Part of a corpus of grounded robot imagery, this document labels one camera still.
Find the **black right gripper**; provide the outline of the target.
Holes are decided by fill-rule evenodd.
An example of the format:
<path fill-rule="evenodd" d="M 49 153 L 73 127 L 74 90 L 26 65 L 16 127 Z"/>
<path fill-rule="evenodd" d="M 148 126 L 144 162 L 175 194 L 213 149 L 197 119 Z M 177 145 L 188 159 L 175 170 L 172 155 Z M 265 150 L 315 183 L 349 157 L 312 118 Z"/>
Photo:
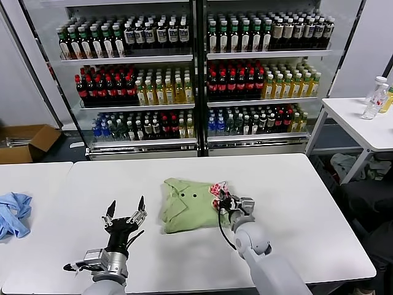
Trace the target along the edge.
<path fill-rule="evenodd" d="M 234 212 L 240 210 L 241 200 L 238 196 L 230 196 L 230 193 L 225 190 L 219 191 L 219 202 L 217 209 L 219 213 L 227 213 L 231 216 Z"/>

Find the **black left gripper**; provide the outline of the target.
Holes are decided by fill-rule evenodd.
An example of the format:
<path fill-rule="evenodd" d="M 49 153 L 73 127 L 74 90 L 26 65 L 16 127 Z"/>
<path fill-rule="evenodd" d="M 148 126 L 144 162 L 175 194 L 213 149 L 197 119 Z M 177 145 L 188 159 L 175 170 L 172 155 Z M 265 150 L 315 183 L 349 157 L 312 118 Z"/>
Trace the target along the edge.
<path fill-rule="evenodd" d="M 144 196 L 142 195 L 139 200 L 138 209 L 128 218 L 113 219 L 115 205 L 116 200 L 111 203 L 106 214 L 101 217 L 104 221 L 105 231 L 109 234 L 109 241 L 105 250 L 107 253 L 128 254 L 130 234 L 137 231 L 147 217 Z"/>

